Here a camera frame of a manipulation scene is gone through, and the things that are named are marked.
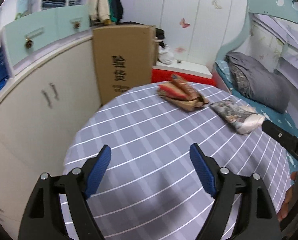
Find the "human hand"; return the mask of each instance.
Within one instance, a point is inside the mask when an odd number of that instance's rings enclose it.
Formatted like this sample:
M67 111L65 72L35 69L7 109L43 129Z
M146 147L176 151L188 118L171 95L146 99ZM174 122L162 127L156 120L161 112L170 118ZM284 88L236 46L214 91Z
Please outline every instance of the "human hand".
M293 181L295 181L295 179L297 177L297 174L298 174L297 171L291 173L290 177ZM293 193L293 185L285 192L285 199L282 202L281 209L279 210L279 212L277 214L279 223L283 219L285 219L287 217L288 213L289 213L289 202L292 199L292 193Z

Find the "plastic bag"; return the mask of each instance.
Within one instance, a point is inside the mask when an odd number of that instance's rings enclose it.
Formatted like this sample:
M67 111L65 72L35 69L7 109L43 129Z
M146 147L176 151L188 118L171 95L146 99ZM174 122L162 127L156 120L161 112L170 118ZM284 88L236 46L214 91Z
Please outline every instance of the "plastic bag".
M165 48L162 48L159 46L159 61L163 64L170 65L172 64L174 60L174 54L171 52L171 49L169 46L165 46Z

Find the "butterfly sticker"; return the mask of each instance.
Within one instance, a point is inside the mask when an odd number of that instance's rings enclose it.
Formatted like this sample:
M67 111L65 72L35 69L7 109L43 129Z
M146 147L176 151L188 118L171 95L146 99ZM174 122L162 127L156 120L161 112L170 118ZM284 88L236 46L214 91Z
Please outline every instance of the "butterfly sticker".
M186 23L186 20L184 18L181 19L181 22L179 24L182 26L182 28L188 28L190 26L189 23Z

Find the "white cabinet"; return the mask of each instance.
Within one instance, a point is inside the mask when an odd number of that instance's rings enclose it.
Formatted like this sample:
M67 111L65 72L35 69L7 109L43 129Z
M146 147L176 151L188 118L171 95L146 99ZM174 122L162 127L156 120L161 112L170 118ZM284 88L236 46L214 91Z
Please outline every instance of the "white cabinet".
M0 216L14 239L39 175L62 174L74 135L101 104L90 39L28 73L0 99Z

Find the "gray checkered bed sheet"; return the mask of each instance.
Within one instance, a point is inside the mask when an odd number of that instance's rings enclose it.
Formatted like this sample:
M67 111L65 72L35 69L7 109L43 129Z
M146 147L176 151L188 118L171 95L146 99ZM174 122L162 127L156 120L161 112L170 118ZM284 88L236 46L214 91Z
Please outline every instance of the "gray checkered bed sheet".
M211 103L231 98L218 88L193 84ZM278 210L290 187L286 151L262 132L236 134L209 107L187 113L156 95L157 84L136 87L102 107L76 134L64 174L81 167L104 144L112 160L88 204L108 240L196 238L213 199L203 187L188 150L198 143L207 156L232 172L259 173ZM79 239L65 195L62 210L68 234ZM230 237L240 197L236 195L223 239Z

